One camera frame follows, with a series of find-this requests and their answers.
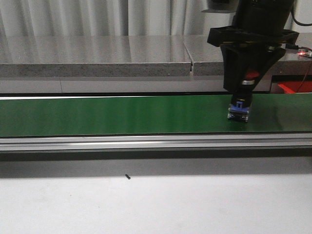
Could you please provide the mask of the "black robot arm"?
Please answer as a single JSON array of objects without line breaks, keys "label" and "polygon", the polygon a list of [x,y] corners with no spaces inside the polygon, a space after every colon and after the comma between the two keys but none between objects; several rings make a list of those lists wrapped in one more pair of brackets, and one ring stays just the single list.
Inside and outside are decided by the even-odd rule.
[{"label": "black robot arm", "polygon": [[211,28],[207,42],[223,56],[223,87],[232,94],[251,92],[267,71],[296,43],[299,33],[285,29],[292,0],[240,0],[230,26]]}]

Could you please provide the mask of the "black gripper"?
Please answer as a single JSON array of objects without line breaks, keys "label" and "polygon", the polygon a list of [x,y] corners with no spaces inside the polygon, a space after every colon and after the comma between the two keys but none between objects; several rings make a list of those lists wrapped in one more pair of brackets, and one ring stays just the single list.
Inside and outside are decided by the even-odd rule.
[{"label": "black gripper", "polygon": [[231,94],[246,94],[251,93],[269,69],[284,57],[286,50],[280,46],[269,46],[257,53],[251,63],[251,69],[258,72],[258,75],[254,78],[254,84],[249,86],[243,85],[242,81],[250,65],[250,47],[234,44],[295,44],[298,36],[298,32],[288,29],[284,29],[280,36],[267,36],[225,26],[211,28],[207,42],[221,49],[224,65],[223,87]]}]

